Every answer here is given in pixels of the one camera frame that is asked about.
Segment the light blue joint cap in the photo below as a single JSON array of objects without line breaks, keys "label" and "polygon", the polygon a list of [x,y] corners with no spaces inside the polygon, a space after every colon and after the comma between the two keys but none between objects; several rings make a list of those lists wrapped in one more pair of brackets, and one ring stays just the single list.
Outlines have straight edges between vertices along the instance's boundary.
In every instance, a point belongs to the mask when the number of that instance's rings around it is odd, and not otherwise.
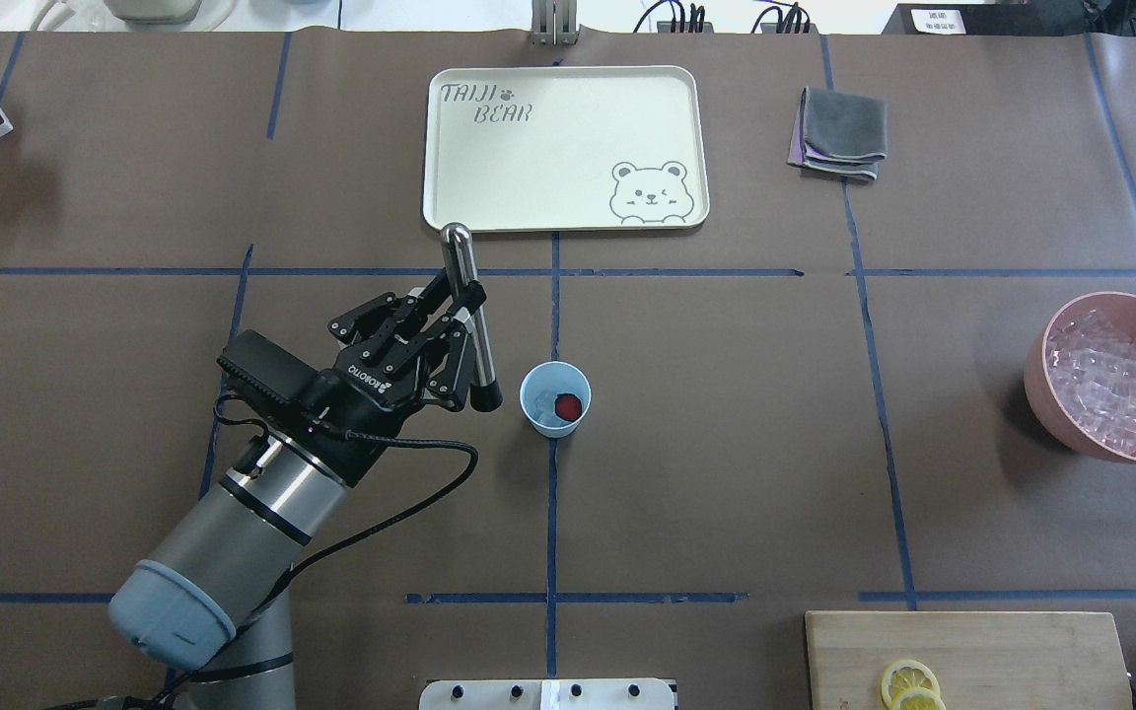
[{"label": "light blue joint cap", "polygon": [[231,617],[211,596],[153,560],[135,565],[108,603],[108,616],[139,651],[172,669],[202,669],[235,637]]}]

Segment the gray towel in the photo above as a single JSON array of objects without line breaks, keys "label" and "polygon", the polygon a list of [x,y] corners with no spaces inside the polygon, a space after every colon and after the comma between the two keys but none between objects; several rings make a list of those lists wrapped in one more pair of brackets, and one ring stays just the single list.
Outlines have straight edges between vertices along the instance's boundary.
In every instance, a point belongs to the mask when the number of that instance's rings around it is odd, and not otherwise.
[{"label": "gray towel", "polygon": [[887,157],[887,102],[807,86],[792,131],[790,165],[875,179]]}]

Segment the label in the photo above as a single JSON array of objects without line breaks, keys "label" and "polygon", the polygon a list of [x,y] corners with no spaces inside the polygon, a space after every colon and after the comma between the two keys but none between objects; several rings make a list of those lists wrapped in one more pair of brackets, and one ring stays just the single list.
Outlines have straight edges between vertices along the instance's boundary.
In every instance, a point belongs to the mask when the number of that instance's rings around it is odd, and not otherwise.
[{"label": "label", "polygon": [[360,378],[360,381],[362,381],[364,383],[375,387],[375,391],[379,392],[379,394],[384,394],[384,392],[387,392],[389,387],[392,386],[391,382],[379,382],[377,377],[374,377],[370,374],[359,370],[357,367],[353,367],[353,365],[350,365],[350,367],[348,367],[348,374],[351,374],[351,376]]},{"label": "label", "polygon": [[438,99],[461,105],[477,124],[527,124],[533,118],[533,103],[496,84],[445,84]]},{"label": "label", "polygon": [[910,10],[910,17],[922,34],[967,34],[959,10]]}]

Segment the white device base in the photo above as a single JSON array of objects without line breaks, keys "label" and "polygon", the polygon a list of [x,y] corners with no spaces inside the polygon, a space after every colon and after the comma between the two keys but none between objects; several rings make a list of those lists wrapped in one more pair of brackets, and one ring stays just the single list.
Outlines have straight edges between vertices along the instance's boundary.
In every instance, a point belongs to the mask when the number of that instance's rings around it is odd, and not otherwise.
[{"label": "white device base", "polygon": [[659,678],[433,682],[419,710],[676,710],[676,688]]},{"label": "white device base", "polygon": [[190,23],[202,0],[103,0],[114,15],[127,23]]}]

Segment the lemon slice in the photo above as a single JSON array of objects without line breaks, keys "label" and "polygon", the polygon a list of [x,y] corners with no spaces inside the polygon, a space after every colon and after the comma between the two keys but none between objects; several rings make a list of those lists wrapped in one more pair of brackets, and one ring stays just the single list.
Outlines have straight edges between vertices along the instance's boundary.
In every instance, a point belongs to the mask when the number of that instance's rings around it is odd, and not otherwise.
[{"label": "lemon slice", "polygon": [[945,710],[945,702],[935,692],[925,687],[911,687],[910,691],[893,698],[888,710]]},{"label": "lemon slice", "polygon": [[884,670],[879,676],[879,696],[884,699],[884,707],[893,707],[893,699],[910,688],[922,688],[941,699],[941,684],[937,683],[937,675],[932,673],[929,667],[924,666],[912,658],[902,658]]}]

